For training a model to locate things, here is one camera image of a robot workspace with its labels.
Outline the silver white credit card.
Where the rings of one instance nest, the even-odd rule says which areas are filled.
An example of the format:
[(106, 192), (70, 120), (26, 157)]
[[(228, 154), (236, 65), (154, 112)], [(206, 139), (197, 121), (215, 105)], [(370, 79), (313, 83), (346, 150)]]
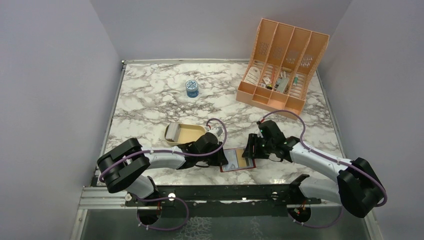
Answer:
[(227, 165), (223, 165), (222, 171), (223, 172), (230, 172), (230, 171), (235, 171), (238, 170), (238, 165), (237, 165), (237, 160), (236, 160), (236, 149), (226, 149), (224, 150), (225, 152), (225, 156), (228, 160), (228, 164)]

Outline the red leather card holder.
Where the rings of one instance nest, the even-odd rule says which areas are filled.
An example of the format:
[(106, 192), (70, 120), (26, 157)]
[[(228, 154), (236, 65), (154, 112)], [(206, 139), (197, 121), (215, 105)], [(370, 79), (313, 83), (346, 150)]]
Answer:
[(233, 172), (240, 170), (248, 170), (256, 168), (256, 163), (251, 158), (242, 157), (244, 148), (230, 148), (225, 149), (224, 156), (226, 157), (228, 164), (220, 166), (220, 172)]

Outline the gold credit card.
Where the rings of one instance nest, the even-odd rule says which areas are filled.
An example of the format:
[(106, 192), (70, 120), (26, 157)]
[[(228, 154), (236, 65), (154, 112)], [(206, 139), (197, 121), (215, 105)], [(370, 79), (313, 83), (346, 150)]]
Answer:
[(253, 160), (247, 157), (243, 157), (244, 149), (243, 148), (236, 148), (235, 154), (236, 154), (236, 162), (237, 167), (239, 169), (251, 169), (255, 167), (255, 163)]

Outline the beige oval tray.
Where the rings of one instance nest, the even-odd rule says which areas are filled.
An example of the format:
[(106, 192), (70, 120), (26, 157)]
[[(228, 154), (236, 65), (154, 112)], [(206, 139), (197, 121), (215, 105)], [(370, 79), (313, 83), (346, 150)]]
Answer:
[(180, 134), (179, 134), (178, 140), (176, 142), (171, 142), (165, 139), (166, 142), (171, 146), (177, 146), (177, 145), (186, 144), (189, 142), (195, 142), (207, 132), (207, 130), (201, 125), (184, 124), (184, 123), (179, 123), (179, 124), (180, 124)]

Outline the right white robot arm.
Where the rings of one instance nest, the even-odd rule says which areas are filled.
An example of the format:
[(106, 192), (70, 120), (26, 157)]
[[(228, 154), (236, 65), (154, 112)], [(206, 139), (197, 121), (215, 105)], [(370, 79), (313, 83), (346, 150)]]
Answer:
[(327, 155), (295, 136), (286, 137), (272, 120), (258, 123), (258, 133), (248, 136), (242, 157), (268, 159), (274, 154), (281, 161), (306, 166), (326, 179), (306, 177), (288, 190), (289, 199), (300, 204), (318, 198), (341, 204), (350, 214), (364, 218), (385, 198), (383, 185), (370, 163)]

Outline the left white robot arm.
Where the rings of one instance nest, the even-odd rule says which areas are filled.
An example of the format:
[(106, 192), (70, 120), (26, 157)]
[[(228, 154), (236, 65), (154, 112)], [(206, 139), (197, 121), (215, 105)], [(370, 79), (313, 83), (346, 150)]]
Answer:
[(170, 148), (144, 147), (136, 138), (130, 138), (101, 156), (97, 166), (99, 181), (106, 184), (109, 193), (127, 191), (149, 206), (157, 200), (158, 189), (150, 176), (143, 175), (144, 171), (183, 170), (199, 162), (213, 167), (228, 164), (223, 142), (211, 132)]

